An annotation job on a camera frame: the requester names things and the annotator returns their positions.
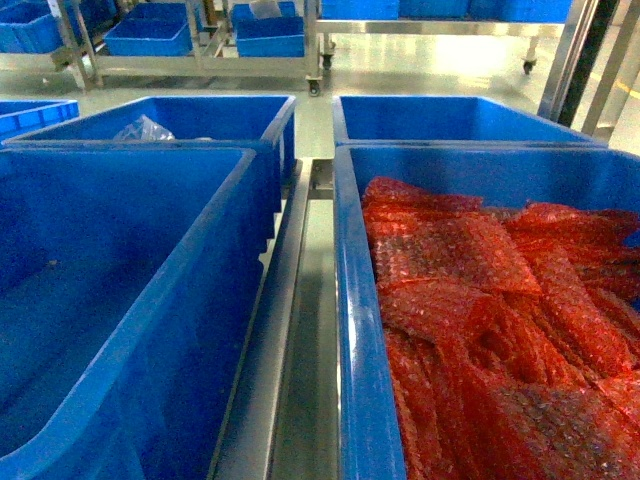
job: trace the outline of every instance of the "floor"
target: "floor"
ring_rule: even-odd
[[[536,112],[553,60],[556,40],[543,40],[531,76],[522,73],[528,40],[488,37],[335,36],[332,71],[323,95],[310,98],[307,85],[277,79],[121,79],[107,78],[106,88],[80,93],[70,74],[17,76],[0,74],[2,98],[77,99],[83,115],[147,95],[293,93],[298,158],[331,158],[334,153],[331,97],[340,94],[482,95]],[[610,49],[608,38],[605,51]],[[599,61],[574,127],[580,128],[602,73]],[[640,90],[640,82],[635,86]],[[640,100],[631,98],[611,145],[640,154]],[[274,477],[336,478],[337,436],[335,365],[335,281],[333,220],[330,201],[312,201],[300,291],[305,294],[294,343],[294,371],[289,407]]]

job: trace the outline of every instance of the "cart wheel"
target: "cart wheel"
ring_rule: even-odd
[[[522,66],[522,68],[524,69],[524,74],[525,75],[531,75],[531,71],[533,70],[533,67],[536,66],[537,60],[533,60],[533,61],[529,61],[526,60],[524,62],[524,65]]]
[[[333,55],[330,54],[323,54],[322,55],[322,68],[324,68],[325,70],[331,70],[331,60],[333,58]]]
[[[320,95],[320,82],[317,80],[309,80],[309,95],[312,97]]]

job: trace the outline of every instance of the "blue storage crate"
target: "blue storage crate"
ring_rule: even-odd
[[[193,49],[186,22],[124,20],[104,36],[111,55],[183,57]]]
[[[399,0],[322,0],[325,20],[397,20]]]
[[[640,213],[640,158],[605,149],[338,148],[334,162],[342,478],[406,478],[360,198],[376,176],[486,205],[559,202]],[[637,245],[638,235],[634,236]]]
[[[127,14],[126,19],[187,22],[187,6],[184,3],[139,3]],[[196,14],[196,22],[201,30],[200,12]]]
[[[565,23],[571,0],[471,0],[469,15],[475,20]]]
[[[462,18],[469,0],[400,0],[400,16],[406,18]]]
[[[296,4],[294,2],[278,2],[280,7],[280,13],[283,17],[297,17]],[[238,27],[238,23],[244,20],[255,21],[256,17],[251,11],[251,7],[248,3],[236,3],[231,9],[231,24],[235,30]]]
[[[75,100],[0,101],[0,140],[71,120],[79,115]]]
[[[0,478],[205,478],[262,274],[248,150],[0,153]]]
[[[0,10],[0,51],[49,53],[62,46],[51,11],[46,4],[17,3]]]
[[[113,0],[84,0],[80,10],[89,31],[116,14]],[[70,4],[67,14],[73,31],[80,39],[80,27]],[[62,46],[56,20],[46,2],[13,3],[0,10],[0,52],[49,53]]]
[[[304,57],[302,17],[241,21],[236,27],[241,57]]]
[[[401,141],[604,146],[569,128],[478,97],[335,97],[333,117],[337,145]]]
[[[270,175],[286,181],[295,165],[294,118],[295,97],[199,96],[147,97],[105,112],[66,122],[12,139],[8,145],[68,148],[73,145],[122,145],[114,140],[125,126],[141,115],[167,128],[176,140],[163,145],[175,147],[238,147],[258,152]],[[154,142],[130,141],[127,148],[143,148]],[[280,209],[279,182],[269,193],[273,208]]]

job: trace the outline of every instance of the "clear plastic bag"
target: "clear plastic bag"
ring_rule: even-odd
[[[264,18],[279,18],[282,16],[280,5],[278,5],[276,0],[254,0],[249,3],[249,9],[258,20]]]
[[[146,115],[124,127],[113,137],[114,140],[175,140],[176,137],[162,125]]]

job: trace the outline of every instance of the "small blue bin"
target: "small blue bin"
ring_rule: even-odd
[[[471,0],[474,20],[503,22],[565,23],[571,0]]]
[[[399,0],[322,0],[325,20],[397,20]]]
[[[192,50],[185,21],[127,19],[104,36],[111,55],[184,57]]]
[[[0,51],[49,53],[62,46],[51,11],[46,4],[16,3],[0,10]]]
[[[127,20],[163,20],[187,22],[187,6],[184,3],[139,3],[127,14]],[[202,29],[200,15],[196,15],[198,29]]]
[[[71,120],[79,115],[75,100],[0,101],[0,140]]]
[[[405,18],[462,18],[469,0],[400,0],[400,16]]]
[[[304,57],[302,17],[241,21],[236,27],[241,57]]]

